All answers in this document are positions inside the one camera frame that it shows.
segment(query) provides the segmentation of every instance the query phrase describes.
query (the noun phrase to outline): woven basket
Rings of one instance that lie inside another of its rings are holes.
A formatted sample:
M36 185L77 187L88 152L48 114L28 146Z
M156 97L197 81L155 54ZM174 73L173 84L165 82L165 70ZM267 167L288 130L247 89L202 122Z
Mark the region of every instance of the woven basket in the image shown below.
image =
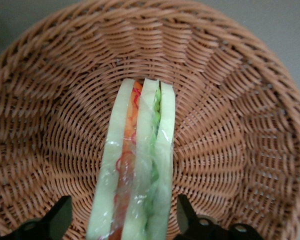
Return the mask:
M73 199L82 239L124 78L176 93L173 197L268 240L300 229L300 93L254 35L202 4L100 0L58 11L0 57L0 234Z

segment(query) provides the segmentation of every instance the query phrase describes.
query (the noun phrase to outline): plastic wrap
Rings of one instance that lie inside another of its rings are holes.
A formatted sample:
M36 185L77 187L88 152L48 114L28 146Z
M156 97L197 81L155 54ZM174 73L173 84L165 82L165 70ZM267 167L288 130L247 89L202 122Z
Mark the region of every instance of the plastic wrap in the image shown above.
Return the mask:
M87 240L164 240L173 176L175 94L146 79L122 82L102 156Z

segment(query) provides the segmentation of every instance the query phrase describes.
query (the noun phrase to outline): carrot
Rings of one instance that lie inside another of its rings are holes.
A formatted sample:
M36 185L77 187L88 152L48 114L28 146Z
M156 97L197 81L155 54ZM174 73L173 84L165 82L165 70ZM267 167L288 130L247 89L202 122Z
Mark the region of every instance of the carrot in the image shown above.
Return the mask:
M135 169L136 132L139 100L142 85L134 82L125 118L121 157L115 168L119 172L118 185L114 196L114 212L109 240L120 240L132 191Z

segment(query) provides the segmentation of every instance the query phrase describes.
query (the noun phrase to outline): wicker basket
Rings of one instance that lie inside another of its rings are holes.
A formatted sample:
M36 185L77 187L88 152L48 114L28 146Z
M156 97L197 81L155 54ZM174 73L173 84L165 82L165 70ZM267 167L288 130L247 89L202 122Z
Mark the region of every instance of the wicker basket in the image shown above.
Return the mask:
M0 234L73 197L64 239L82 239L111 109L124 78L176 93L173 198L269 240L300 229L300 93L254 35L202 4L83 2L0 57Z

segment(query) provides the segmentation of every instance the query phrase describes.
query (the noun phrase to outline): gray wall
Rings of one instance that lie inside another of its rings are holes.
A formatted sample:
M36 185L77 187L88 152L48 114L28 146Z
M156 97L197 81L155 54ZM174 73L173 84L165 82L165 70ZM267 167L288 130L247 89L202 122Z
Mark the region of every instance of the gray wall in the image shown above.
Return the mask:
M0 0L0 53L40 19L79 0ZM300 0L200 0L252 31L300 89Z

